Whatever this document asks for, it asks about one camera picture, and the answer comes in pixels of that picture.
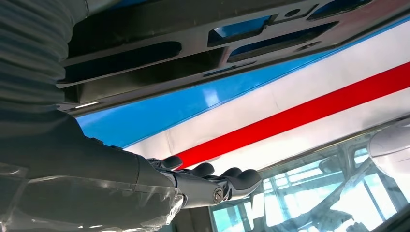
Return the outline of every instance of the rectangular slot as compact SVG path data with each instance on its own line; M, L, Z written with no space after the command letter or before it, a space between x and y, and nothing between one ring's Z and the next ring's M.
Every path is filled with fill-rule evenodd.
M66 77L59 84L75 83L158 62L178 55L181 50L179 42L162 42L73 64L65 67Z
M356 10L357 8L362 7L370 2L372 2L372 0L335 0L317 9L307 19L309 21L312 21L335 16L337 14L343 14L349 11Z
M208 47L214 47L259 35L265 25L267 25L269 17L270 16L264 16L245 22L215 28L208 34Z
M306 30L278 36L272 39L251 43L235 49L228 58L228 62L237 62L251 57L278 51L311 41L335 26L337 22L327 23Z
M218 48L194 54L134 71L65 87L62 90L65 92L66 97L69 97L68 100L72 102L95 102L150 85L212 70L218 66L224 49Z

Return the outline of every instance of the blue panel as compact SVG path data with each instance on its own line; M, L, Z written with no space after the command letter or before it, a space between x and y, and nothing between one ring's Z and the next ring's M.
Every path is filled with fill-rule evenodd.
M290 72L326 58L346 47L93 113L79 117L77 120L86 136L103 140L108 145L128 146L277 80Z

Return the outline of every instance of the robotic arm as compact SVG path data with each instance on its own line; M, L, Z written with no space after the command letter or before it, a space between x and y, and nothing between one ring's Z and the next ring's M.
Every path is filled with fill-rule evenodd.
M59 61L74 24L103 8L96 2L105 1L0 1L0 232L157 228L180 208L239 199L261 182L255 170L214 176L208 163L174 171L178 157L106 146L57 110Z

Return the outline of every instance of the white panel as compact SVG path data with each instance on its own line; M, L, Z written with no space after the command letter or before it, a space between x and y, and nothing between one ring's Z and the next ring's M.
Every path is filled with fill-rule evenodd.
M267 86L169 129L174 154L278 113Z
M159 159L410 61L410 22L291 73L265 87L143 140L126 150ZM406 89L229 152L212 161L259 169L410 113Z
M216 174L224 172L228 167L258 170L349 134L410 114L408 99L410 88L226 153L211 163Z
M271 84L281 111L410 61L410 22L356 44Z
M145 158L164 159L172 155L168 144L168 135L165 131L133 144L124 150Z

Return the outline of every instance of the robotic hand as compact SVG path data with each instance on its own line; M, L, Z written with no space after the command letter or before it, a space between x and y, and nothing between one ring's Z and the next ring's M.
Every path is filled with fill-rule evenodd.
M172 171L182 165L181 159L177 156L148 161L182 191L184 208L241 199L252 193L261 183L258 172L251 169L243 172L239 168L231 168L221 176L215 176L212 175L214 167L210 163L202 163L192 170Z

